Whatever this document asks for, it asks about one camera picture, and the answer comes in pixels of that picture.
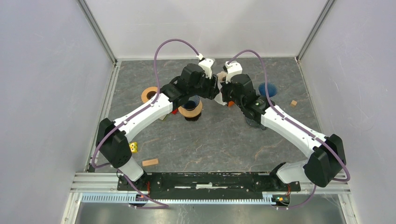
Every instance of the cardboard ring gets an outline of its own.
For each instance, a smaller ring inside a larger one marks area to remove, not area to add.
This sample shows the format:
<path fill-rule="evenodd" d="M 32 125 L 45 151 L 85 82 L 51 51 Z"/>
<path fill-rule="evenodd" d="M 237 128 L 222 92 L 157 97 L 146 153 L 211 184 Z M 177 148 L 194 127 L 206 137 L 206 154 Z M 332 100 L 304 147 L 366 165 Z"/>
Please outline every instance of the cardboard ring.
<path fill-rule="evenodd" d="M 186 118 L 194 118 L 202 112 L 202 106 L 202 100 L 200 100 L 198 106 L 195 107 L 194 110 L 188 111 L 180 106 L 179 112 Z"/>
<path fill-rule="evenodd" d="M 151 94 L 151 92 L 157 93 L 157 90 L 158 90 L 158 88 L 157 88 L 157 87 L 154 87 L 154 86 L 148 87 L 147 89 L 145 89 L 145 90 L 141 93 L 141 100 L 142 100 L 142 102 L 143 102 L 143 103 L 146 103 L 146 102 L 150 99 L 150 98 L 148 98 L 148 96 Z"/>

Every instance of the black mounting plate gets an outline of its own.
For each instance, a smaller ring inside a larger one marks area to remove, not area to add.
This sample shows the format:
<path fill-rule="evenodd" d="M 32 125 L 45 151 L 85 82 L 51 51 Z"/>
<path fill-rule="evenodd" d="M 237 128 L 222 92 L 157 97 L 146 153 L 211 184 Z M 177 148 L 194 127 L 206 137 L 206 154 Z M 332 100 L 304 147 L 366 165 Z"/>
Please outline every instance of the black mounting plate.
<path fill-rule="evenodd" d="M 263 192 L 288 191 L 276 181 L 263 172 L 146 173 L 135 184 L 142 191 L 149 185 L 153 199 L 262 199 Z M 291 183 L 290 189 L 301 191 L 300 183 Z M 117 190 L 134 191 L 123 176 Z"/>

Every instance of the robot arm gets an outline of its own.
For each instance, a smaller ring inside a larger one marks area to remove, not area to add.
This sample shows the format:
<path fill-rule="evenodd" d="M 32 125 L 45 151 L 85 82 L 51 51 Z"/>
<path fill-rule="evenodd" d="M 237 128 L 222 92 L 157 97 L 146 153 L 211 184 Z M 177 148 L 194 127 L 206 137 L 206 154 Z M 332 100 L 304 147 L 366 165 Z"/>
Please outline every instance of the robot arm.
<path fill-rule="evenodd" d="M 212 64 L 212 59 L 205 58 L 198 65 L 188 64 L 183 68 L 180 76 L 175 77 L 169 84 L 161 88 L 160 96 L 154 104 L 152 100 L 149 100 L 146 104 L 114 122 L 109 119 L 101 121 L 97 136 L 98 142 L 120 122 L 125 122 L 125 118 L 147 104 L 151 105 L 143 113 L 124 123 L 125 125 L 103 144 L 100 151 L 113 167 L 120 169 L 132 181 L 137 181 L 144 171 L 133 159 L 128 142 L 132 141 L 138 132 L 159 117 L 187 103 L 189 97 L 199 95 L 203 98 L 216 99 L 220 104 L 233 101 L 247 118 L 276 131 L 304 153 L 308 158 L 307 160 L 281 163 L 270 173 L 278 180 L 277 184 L 311 181 L 320 187 L 325 187 L 336 176 L 341 170 L 341 166 L 331 153 L 308 134 L 282 119 L 269 105 L 265 97 L 257 95 L 250 77 L 241 74 L 240 64 L 232 62 L 228 65 L 226 63 L 224 67 L 227 73 L 225 80 L 218 80 L 216 75 L 207 75 L 207 72 L 212 72 L 210 69 Z M 288 119 L 307 130 L 311 130 L 284 113 L 279 106 L 275 105 L 275 107 Z M 316 138 L 330 145 L 346 163 L 342 140 L 338 136 L 333 134 L 326 137 L 322 133 L 313 130 L 311 132 Z"/>

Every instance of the yellow block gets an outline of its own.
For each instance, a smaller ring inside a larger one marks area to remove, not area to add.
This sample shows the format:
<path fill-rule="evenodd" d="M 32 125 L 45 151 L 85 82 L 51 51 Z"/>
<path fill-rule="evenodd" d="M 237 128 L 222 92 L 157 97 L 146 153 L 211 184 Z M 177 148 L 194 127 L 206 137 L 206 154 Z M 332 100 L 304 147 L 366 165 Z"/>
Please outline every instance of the yellow block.
<path fill-rule="evenodd" d="M 129 148 L 131 149 L 132 153 L 137 153 L 137 142 L 130 143 Z"/>

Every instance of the gray stone surface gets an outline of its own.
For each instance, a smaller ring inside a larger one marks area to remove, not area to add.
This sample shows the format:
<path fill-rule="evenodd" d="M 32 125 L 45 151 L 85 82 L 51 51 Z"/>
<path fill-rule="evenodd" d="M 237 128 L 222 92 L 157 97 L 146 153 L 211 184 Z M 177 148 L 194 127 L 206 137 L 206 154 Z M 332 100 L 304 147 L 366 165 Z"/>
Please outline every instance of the gray stone surface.
<path fill-rule="evenodd" d="M 226 59 L 216 59 L 213 72 L 222 71 Z M 243 73 L 249 74 L 256 90 L 264 81 L 264 73 L 257 58 L 240 58 Z M 286 113 L 303 124 L 318 130 L 307 89 L 294 58 L 264 58 L 269 81 L 278 88 L 272 98 Z M 158 61 L 161 85 L 180 75 L 187 63 L 197 60 Z M 109 119 L 121 117 L 142 104 L 144 89 L 156 86 L 153 61 L 121 63 Z M 298 102 L 296 107 L 290 102 Z M 276 132 L 252 128 L 237 106 L 227 107 L 214 100 L 202 99 L 203 111 L 196 122 L 188 122 L 178 113 L 165 121 L 157 120 L 134 139 L 138 153 L 133 157 L 144 160 L 159 159 L 159 164 L 145 167 L 147 172 L 190 171 L 271 171 L 281 162 L 303 160 L 304 155 Z M 106 160 L 99 155 L 98 163 Z M 97 172 L 114 172 L 100 168 Z"/>

